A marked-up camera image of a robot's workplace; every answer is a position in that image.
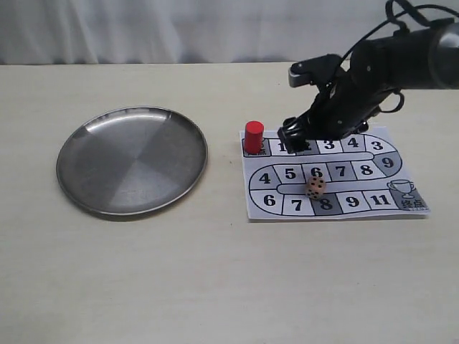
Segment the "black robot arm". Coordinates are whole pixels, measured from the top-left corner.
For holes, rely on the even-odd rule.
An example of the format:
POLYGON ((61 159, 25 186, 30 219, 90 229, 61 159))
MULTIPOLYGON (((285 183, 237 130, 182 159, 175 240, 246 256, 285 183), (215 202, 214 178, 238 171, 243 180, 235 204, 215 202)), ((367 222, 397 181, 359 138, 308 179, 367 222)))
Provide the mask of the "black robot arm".
POLYGON ((315 85, 318 94, 304 113, 285 119, 278 129, 287 152, 305 151, 311 140, 365 133, 390 95, 458 88, 458 22, 443 19, 426 29, 365 39, 351 53, 347 70, 338 54, 296 62, 289 84, 315 85))

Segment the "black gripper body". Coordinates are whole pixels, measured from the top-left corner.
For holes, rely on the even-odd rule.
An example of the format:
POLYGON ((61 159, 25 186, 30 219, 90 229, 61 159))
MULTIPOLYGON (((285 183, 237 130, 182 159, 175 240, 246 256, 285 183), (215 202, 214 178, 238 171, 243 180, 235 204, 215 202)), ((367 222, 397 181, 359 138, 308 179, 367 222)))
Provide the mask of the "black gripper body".
POLYGON ((379 104, 392 92, 383 59, 358 59, 345 72, 319 90, 303 113, 308 119, 308 140, 340 140, 355 133, 379 113, 379 104))

